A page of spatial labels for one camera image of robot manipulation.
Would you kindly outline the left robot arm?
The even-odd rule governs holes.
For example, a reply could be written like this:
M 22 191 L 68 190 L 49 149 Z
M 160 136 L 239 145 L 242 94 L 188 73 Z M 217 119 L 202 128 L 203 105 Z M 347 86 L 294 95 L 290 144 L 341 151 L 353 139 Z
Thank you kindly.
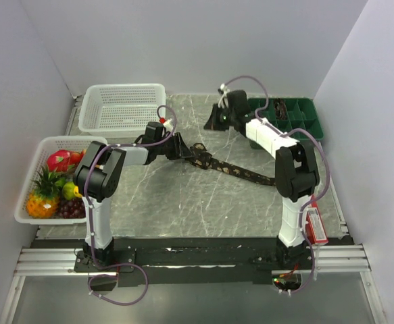
M 104 144 L 92 141 L 74 172 L 85 207 L 87 234 L 83 251 L 99 271 L 107 271 L 114 263 L 114 239 L 110 228 L 110 205 L 124 167 L 148 165 L 158 156 L 175 161 L 195 155 L 180 133 L 166 125 L 151 121 L 144 134 L 132 144 Z

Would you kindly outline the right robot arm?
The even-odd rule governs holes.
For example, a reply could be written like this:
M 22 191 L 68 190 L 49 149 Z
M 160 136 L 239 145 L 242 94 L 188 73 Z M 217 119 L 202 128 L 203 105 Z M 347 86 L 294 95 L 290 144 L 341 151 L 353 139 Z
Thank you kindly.
M 306 212 L 320 175 L 313 144 L 300 143 L 281 132 L 266 118 L 256 115 L 244 90 L 229 90 L 222 85 L 220 100 L 213 104 L 204 128 L 225 131 L 234 128 L 256 142 L 275 160 L 274 182 L 282 196 L 282 223 L 277 235 L 276 261 L 290 269 L 305 256 Z

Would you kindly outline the dark floral patterned tie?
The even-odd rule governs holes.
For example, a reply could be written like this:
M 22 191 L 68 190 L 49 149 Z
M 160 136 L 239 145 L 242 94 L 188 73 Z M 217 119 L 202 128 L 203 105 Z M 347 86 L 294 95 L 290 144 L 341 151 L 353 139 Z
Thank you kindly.
M 206 147 L 202 143 L 195 143 L 190 147 L 190 151 L 193 153 L 193 157 L 187 159 L 187 161 L 199 169 L 214 169 L 227 175 L 264 186 L 276 185 L 275 178 L 273 177 L 268 177 L 213 158 L 213 155 L 207 151 Z

